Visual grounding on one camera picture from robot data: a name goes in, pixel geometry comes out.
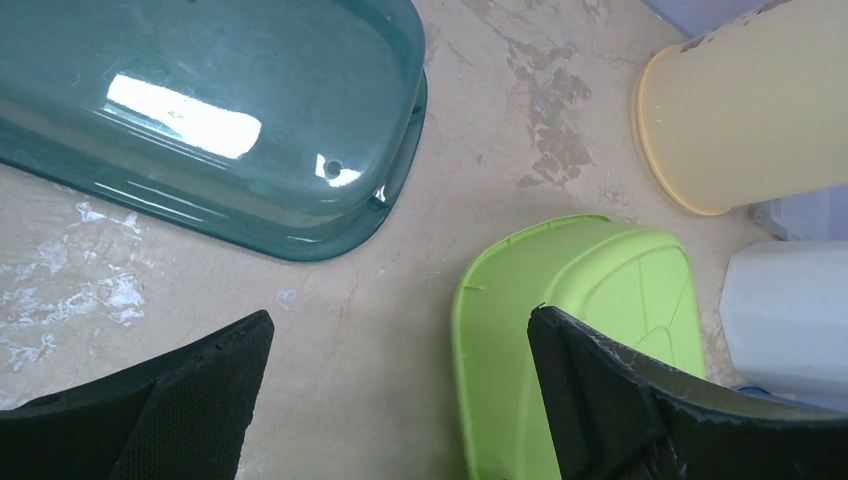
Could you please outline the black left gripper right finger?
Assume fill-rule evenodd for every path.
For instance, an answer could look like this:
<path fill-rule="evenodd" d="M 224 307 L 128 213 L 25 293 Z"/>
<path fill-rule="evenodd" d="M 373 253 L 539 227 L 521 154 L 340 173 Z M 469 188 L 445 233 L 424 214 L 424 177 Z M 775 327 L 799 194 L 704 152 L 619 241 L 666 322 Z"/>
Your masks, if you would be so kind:
<path fill-rule="evenodd" d="M 843 479 L 847 417 L 732 390 L 555 307 L 527 336 L 565 479 Z"/>

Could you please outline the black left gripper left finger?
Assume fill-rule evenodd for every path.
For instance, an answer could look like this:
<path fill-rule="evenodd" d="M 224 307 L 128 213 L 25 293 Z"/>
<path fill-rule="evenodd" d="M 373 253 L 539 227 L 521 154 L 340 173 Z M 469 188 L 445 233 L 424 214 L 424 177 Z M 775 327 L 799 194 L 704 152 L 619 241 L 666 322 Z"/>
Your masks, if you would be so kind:
<path fill-rule="evenodd" d="M 233 479 L 274 336 L 257 311 L 1 413 L 4 479 Z"/>

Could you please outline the cream printed bucket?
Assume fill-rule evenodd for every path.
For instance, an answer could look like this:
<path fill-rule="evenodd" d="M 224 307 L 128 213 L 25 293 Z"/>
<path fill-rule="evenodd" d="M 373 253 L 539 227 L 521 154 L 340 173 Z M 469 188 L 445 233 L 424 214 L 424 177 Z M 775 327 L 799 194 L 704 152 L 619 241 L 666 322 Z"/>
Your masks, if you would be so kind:
<path fill-rule="evenodd" d="M 847 180 L 847 5 L 768 1 L 657 53 L 633 91 L 643 167 L 704 216 Z"/>

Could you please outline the dark green tray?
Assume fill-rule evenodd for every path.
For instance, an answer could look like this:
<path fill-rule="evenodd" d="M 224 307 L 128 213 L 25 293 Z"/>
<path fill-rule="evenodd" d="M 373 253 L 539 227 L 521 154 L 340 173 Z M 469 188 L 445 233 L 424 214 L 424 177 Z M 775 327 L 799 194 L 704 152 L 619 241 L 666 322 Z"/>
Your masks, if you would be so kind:
<path fill-rule="evenodd" d="M 409 1 L 5 1 L 1 160 L 275 258 L 368 240 L 427 108 Z"/>

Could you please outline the white octagonal large container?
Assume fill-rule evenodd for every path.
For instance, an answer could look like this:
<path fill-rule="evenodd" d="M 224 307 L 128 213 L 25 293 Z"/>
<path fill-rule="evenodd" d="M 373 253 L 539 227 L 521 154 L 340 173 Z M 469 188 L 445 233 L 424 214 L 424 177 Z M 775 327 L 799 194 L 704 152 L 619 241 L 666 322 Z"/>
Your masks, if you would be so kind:
<path fill-rule="evenodd" d="M 750 383 L 846 411 L 846 242 L 767 241 L 735 253 L 719 313 L 733 366 Z"/>

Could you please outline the blue round bucket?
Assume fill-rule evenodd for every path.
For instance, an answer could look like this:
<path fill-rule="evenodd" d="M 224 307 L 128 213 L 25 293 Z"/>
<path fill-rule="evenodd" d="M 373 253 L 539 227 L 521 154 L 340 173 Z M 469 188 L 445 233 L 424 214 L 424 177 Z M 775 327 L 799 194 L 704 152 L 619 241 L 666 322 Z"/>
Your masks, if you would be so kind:
<path fill-rule="evenodd" d="M 775 394 L 769 392 L 768 390 L 766 390 L 762 387 L 756 386 L 756 385 L 736 385 L 736 386 L 733 386 L 732 389 L 736 392 L 739 392 L 739 393 L 743 393 L 743 394 L 747 394 L 747 395 L 751 395 L 751 396 L 762 397 L 762 398 L 766 398 L 766 399 L 772 399 L 773 401 L 783 401 L 784 400 L 783 397 L 775 395 Z"/>

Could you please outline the lime green tray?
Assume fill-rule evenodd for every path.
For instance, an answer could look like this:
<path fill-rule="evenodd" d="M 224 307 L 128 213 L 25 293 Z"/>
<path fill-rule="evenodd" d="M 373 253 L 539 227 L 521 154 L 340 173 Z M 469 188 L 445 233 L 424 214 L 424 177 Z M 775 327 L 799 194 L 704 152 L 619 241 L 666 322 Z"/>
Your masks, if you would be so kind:
<path fill-rule="evenodd" d="M 455 381 L 474 479 L 560 475 L 527 337 L 541 304 L 706 375 L 690 264 L 673 234 L 601 215 L 516 232 L 471 263 L 452 306 Z"/>

